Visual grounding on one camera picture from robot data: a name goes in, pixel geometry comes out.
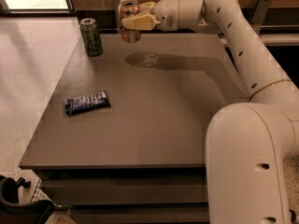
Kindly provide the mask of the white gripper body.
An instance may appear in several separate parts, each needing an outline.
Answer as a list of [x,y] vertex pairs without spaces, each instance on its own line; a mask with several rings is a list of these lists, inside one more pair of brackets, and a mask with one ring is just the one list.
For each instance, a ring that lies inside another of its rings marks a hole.
[[159,21],[157,27],[165,32],[178,29],[179,0],[161,0],[155,6],[154,15]]

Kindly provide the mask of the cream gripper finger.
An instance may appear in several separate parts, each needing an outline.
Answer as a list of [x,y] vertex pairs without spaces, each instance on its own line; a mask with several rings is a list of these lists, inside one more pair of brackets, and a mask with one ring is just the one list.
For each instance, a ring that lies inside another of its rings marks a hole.
[[129,30],[150,31],[161,22],[148,11],[125,15],[121,18],[122,25]]
[[155,13],[155,2],[146,2],[139,5],[139,9],[141,12],[148,12],[149,14]]

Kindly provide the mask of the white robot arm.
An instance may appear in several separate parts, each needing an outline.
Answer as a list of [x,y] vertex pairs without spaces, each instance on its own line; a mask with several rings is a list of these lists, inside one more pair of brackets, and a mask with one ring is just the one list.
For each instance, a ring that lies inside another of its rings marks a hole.
[[247,22],[238,0],[121,0],[119,21],[126,42],[154,28],[224,33],[249,99],[218,111],[207,128],[210,224],[298,224],[283,162],[298,153],[299,90]]

